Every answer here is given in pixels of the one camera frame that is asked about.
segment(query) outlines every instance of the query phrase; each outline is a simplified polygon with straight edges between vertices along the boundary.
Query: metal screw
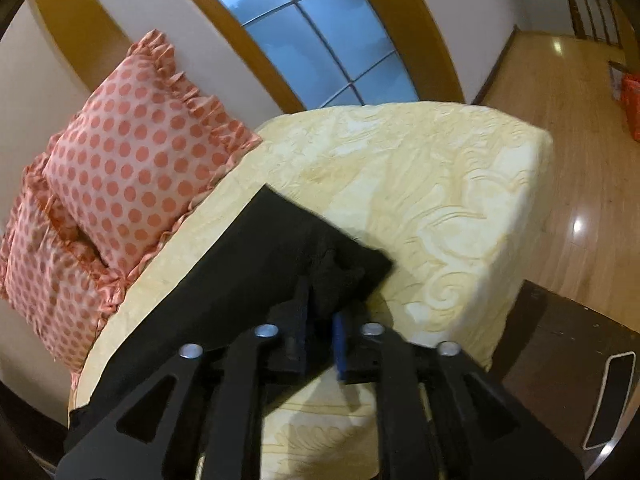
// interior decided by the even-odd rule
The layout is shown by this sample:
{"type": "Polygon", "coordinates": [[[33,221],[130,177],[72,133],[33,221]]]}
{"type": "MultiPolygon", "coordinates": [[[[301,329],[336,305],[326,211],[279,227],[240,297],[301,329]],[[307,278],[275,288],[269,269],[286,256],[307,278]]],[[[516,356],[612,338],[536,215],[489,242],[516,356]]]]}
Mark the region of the metal screw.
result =
{"type": "Polygon", "coordinates": [[[186,345],[182,345],[180,347],[180,357],[184,357],[185,359],[197,359],[202,355],[202,346],[196,343],[187,343],[186,345]]]}
{"type": "Polygon", "coordinates": [[[271,324],[258,325],[255,327],[254,334],[258,337],[274,337],[278,335],[278,327],[271,324]]]}
{"type": "Polygon", "coordinates": [[[438,354],[443,357],[453,357],[460,353],[460,345],[454,341],[444,341],[438,345],[438,354]]]}
{"type": "Polygon", "coordinates": [[[380,325],[380,323],[365,323],[360,327],[362,335],[382,335],[384,331],[385,327],[380,325]]]}

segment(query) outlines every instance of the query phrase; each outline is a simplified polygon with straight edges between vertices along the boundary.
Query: black garment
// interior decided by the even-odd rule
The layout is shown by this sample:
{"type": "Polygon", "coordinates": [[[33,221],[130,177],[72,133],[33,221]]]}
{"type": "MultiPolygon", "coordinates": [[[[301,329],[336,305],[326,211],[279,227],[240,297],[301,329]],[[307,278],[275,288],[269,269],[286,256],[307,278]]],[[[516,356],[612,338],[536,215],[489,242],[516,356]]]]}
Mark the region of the black garment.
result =
{"type": "Polygon", "coordinates": [[[226,346],[290,300],[300,276],[310,309],[329,317],[364,300],[391,269],[313,213],[264,186],[182,281],[109,360],[88,405],[71,413],[69,450],[181,345],[226,346]]]}

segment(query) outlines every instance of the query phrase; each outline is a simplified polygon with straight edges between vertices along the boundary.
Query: red object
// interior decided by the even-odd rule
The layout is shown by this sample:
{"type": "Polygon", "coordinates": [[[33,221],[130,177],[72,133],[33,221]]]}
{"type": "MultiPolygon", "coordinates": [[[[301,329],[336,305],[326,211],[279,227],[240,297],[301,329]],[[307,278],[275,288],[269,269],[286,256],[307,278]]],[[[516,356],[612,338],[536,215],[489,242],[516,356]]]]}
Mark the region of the red object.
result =
{"type": "Polygon", "coordinates": [[[622,80],[622,104],[631,136],[640,142],[640,76],[629,74],[622,80]]]}

